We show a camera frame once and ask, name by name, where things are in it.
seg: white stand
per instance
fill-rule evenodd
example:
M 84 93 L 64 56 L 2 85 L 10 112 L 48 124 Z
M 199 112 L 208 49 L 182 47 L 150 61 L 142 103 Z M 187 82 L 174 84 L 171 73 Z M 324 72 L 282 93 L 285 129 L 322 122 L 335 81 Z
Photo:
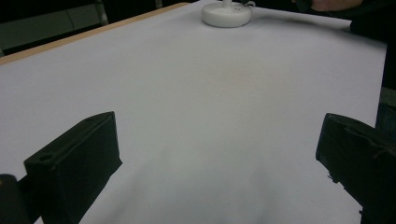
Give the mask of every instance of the white stand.
M 233 28 L 247 24 L 251 8 L 232 0 L 212 3 L 202 8 L 202 20 L 211 26 Z

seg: white tabletop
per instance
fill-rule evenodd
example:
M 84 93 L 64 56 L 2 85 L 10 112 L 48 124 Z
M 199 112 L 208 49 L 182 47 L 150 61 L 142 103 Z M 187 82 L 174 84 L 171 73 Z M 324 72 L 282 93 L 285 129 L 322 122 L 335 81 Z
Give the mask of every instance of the white tabletop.
M 121 168 L 81 223 L 358 224 L 315 159 L 326 113 L 375 124 L 385 45 L 349 21 L 205 0 L 0 66 L 0 173 L 115 111 Z

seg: wooden table edge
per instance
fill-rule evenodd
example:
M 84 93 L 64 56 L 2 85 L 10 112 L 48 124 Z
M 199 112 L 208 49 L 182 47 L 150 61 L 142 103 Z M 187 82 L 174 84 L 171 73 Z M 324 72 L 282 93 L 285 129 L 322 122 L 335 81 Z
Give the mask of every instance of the wooden table edge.
M 109 25 L 102 26 L 102 27 L 99 27 L 99 28 L 96 28 L 96 29 L 93 29 L 93 30 L 90 30 L 90 31 L 87 31 L 87 32 L 84 32 L 84 33 L 81 33 L 81 34 L 78 34 L 78 35 L 72 35 L 72 36 L 69 36 L 67 38 L 56 40 L 54 42 L 50 42 L 48 44 L 41 45 L 41 46 L 38 46 L 38 47 L 35 47 L 35 48 L 32 48 L 32 49 L 27 49 L 27 50 L 24 50 L 24 51 L 21 51 L 21 52 L 10 54 L 8 56 L 4 56 L 4 57 L 0 58 L 0 65 L 1 64 L 5 64 L 5 63 L 11 63 L 11 62 L 17 61 L 19 59 L 23 59 L 23 58 L 35 55 L 37 53 L 44 52 L 44 51 L 49 50 L 49 49 L 55 49 L 55 48 L 58 48 L 60 46 L 66 45 L 68 43 L 72 43 L 72 42 L 75 42 L 77 40 L 80 40 L 80 39 L 83 39 L 83 38 L 86 38 L 86 37 L 89 37 L 89 36 L 92 36 L 92 35 L 97 35 L 97 34 L 100 34 L 100 33 L 104 32 L 104 31 L 108 31 L 108 30 L 111 30 L 111 29 L 114 29 L 114 28 L 129 24 L 129 23 L 132 23 L 132 22 L 142 21 L 144 19 L 160 15 L 160 14 L 162 14 L 164 12 L 167 12 L 167 11 L 179 8 L 179 7 L 184 7 L 184 6 L 188 5 L 188 4 L 189 3 L 177 3 L 177 4 L 174 4 L 174 5 L 169 6 L 169 7 L 163 7 L 163 8 L 160 8 L 160 9 L 157 9 L 157 10 L 154 10 L 154 11 L 150 11 L 148 13 L 145 13 L 145 14 L 142 14 L 142 15 L 139 15 L 139 16 L 132 17 L 130 19 L 126 19 L 124 21 L 114 22 L 114 23 L 111 23 Z

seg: white round base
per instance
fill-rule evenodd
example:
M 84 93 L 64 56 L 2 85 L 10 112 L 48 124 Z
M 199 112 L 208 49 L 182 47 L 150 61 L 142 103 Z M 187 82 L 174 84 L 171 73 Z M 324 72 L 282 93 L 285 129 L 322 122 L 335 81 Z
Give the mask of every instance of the white round base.
M 202 8 L 202 20 L 211 26 L 233 28 L 247 24 L 251 18 L 251 8 L 240 3 L 223 7 L 222 2 L 212 3 Z

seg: hand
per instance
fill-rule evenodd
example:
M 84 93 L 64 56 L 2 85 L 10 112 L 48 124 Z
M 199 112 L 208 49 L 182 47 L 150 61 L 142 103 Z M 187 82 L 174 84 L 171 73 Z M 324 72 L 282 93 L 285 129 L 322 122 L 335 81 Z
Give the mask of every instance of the hand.
M 312 0 L 312 9 L 315 11 L 341 11 L 358 7 L 362 0 Z

